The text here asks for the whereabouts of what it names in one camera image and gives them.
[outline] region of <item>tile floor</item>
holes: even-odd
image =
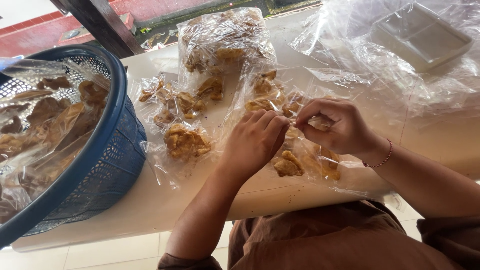
[[[417,213],[405,201],[403,212],[389,207],[398,217],[407,234],[420,241],[416,228]],[[213,252],[223,269],[227,269],[228,235],[232,228],[225,223],[220,241]],[[0,251],[2,270],[154,270],[165,252],[170,232],[153,233],[84,245],[73,245],[28,253],[17,253],[11,248]]]

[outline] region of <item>red string bracelet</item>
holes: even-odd
[[[387,141],[390,143],[390,152],[388,152],[387,158],[384,161],[382,161],[382,163],[380,163],[378,165],[375,165],[375,166],[370,166],[367,163],[365,163],[364,161],[362,161],[362,163],[365,167],[376,168],[376,167],[382,166],[385,162],[388,161],[388,159],[390,158],[390,156],[392,155],[392,152],[393,152],[393,143],[389,138],[385,138],[385,139],[387,139]]]

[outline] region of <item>brown shirt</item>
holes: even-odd
[[[422,242],[384,205],[357,201],[235,222],[228,269],[479,269],[480,217],[418,220]],[[167,253],[158,269],[217,269]]]

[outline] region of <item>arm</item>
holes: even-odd
[[[289,121],[274,111],[250,111],[235,126],[215,170],[178,219],[166,253],[204,259],[215,249],[241,186],[280,149]]]
[[[317,115],[335,123],[326,131],[317,130],[307,124]],[[298,114],[296,126],[307,139],[369,165],[380,164],[390,150],[389,142],[367,127],[355,105],[346,100],[311,100]],[[398,145],[393,146],[390,159],[374,170],[426,218],[480,215],[480,185]]]

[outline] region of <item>forearm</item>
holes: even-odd
[[[357,157],[375,165],[389,149],[379,138],[371,152]],[[390,159],[374,170],[426,218],[480,215],[480,185],[438,162],[394,145]]]
[[[216,169],[184,210],[168,240],[166,252],[185,259],[203,259],[215,249],[240,184]]]

